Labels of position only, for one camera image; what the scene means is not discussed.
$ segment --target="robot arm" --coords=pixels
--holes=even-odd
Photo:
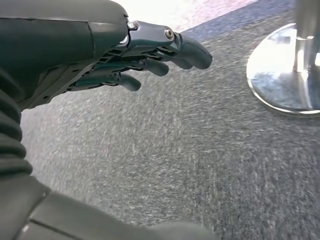
[[[206,49],[167,26],[129,22],[109,0],[2,0],[0,53],[0,239],[177,239],[172,230],[163,236],[162,228],[124,224],[30,176],[20,143],[21,111],[67,91],[138,90],[139,81],[123,73],[128,70],[163,76],[168,61],[206,69],[212,61]],[[190,240],[214,239],[204,230],[195,237]]]
[[[171,28],[130,22],[109,0],[3,0],[0,3],[0,67],[21,110],[46,104],[67,91],[139,81],[122,72],[158,76],[171,61],[182,69],[208,68],[205,48]]]

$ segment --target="metal pole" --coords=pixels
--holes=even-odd
[[[314,67],[320,30],[319,0],[297,0],[297,38],[294,70],[303,73]]]

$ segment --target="gray carpet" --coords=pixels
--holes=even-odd
[[[205,43],[207,71],[139,74],[136,93],[103,87],[23,113],[40,180],[127,223],[201,223],[223,239],[320,239],[320,119],[259,103],[248,56],[292,12]]]

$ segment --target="black plastic panel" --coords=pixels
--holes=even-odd
[[[0,181],[0,239],[12,240],[49,189],[29,175]]]
[[[45,198],[30,219],[81,240],[163,240],[151,230],[124,224],[104,212],[57,193]]]
[[[0,52],[5,56],[0,67],[22,89],[14,99],[21,110],[33,108],[66,91],[127,34],[125,22],[0,18]]]
[[[17,240],[75,240],[75,238],[30,222],[24,226]]]
[[[110,0],[1,0],[0,18],[122,24],[126,11]]]

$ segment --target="chrome stand base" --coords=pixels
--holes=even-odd
[[[263,40],[249,58],[247,78],[261,102],[281,113],[297,116],[320,115],[320,71],[293,71],[297,30],[288,24]],[[317,53],[315,66],[320,66]]]

